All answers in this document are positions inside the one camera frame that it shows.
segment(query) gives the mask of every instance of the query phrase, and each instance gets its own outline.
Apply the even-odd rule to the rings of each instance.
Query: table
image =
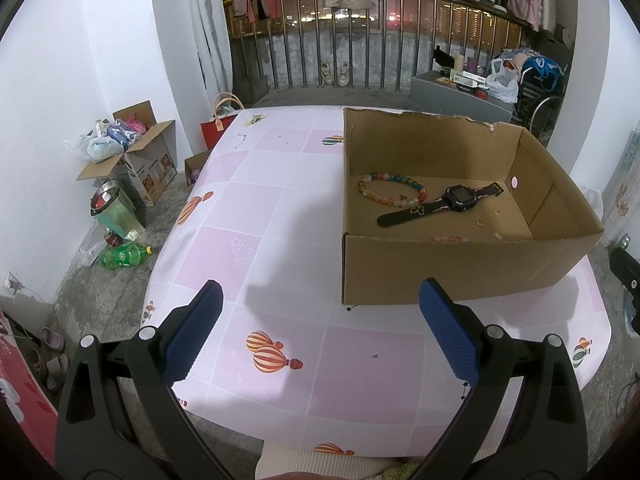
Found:
[[[489,96],[487,100],[458,90],[455,85],[438,81],[439,70],[411,78],[409,110],[441,115],[462,115],[483,123],[508,123],[513,105]]]
[[[301,449],[425,454],[468,387],[417,306],[340,304],[341,140],[340,107],[242,111],[158,256],[141,323],[160,325],[215,279],[223,313],[174,384],[185,409]],[[561,335],[580,387],[609,344],[586,257],[551,288],[466,304],[515,337]],[[499,443],[519,384],[511,381],[486,445]]]

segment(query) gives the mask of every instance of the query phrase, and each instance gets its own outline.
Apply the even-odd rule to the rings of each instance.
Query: soda bottle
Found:
[[[100,253],[100,266],[105,269],[135,267],[144,262],[153,252],[151,247],[143,247],[134,242],[117,247],[106,247]]]

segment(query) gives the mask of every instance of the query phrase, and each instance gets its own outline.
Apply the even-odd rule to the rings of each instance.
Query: handbag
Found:
[[[213,100],[213,120],[208,123],[201,123],[200,127],[202,128],[202,135],[204,136],[204,141],[207,145],[207,149],[210,150],[213,148],[220,137],[226,132],[226,129],[233,122],[236,116],[240,113],[240,110],[233,110],[232,112],[226,115],[220,115],[218,110],[225,102],[232,102],[237,104],[240,107],[240,110],[244,110],[244,105],[240,101],[238,97],[233,95],[231,92],[220,92],[216,98]]]

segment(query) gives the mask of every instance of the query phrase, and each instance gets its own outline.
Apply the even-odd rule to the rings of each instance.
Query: beaded bracelet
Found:
[[[413,187],[418,192],[418,197],[412,200],[407,200],[407,197],[405,197],[404,195],[400,195],[400,200],[398,200],[378,195],[367,189],[367,182],[371,182],[372,180],[388,180],[390,182],[400,182],[401,184],[407,184],[408,186]],[[416,206],[427,199],[427,190],[424,189],[424,186],[422,186],[422,184],[416,182],[412,178],[402,175],[389,175],[388,173],[366,174],[359,181],[358,188],[360,189],[360,192],[370,200],[375,200],[376,202],[380,202],[381,204],[402,208]]]

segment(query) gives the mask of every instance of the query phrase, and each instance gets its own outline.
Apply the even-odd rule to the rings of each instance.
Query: smartwatch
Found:
[[[437,200],[379,216],[378,225],[380,227],[391,227],[393,225],[403,224],[409,220],[423,218],[439,211],[451,210],[463,212],[473,208],[481,198],[498,196],[503,192],[504,190],[497,182],[485,187],[479,187],[478,189],[472,189],[458,184],[457,186],[447,187],[442,197]]]

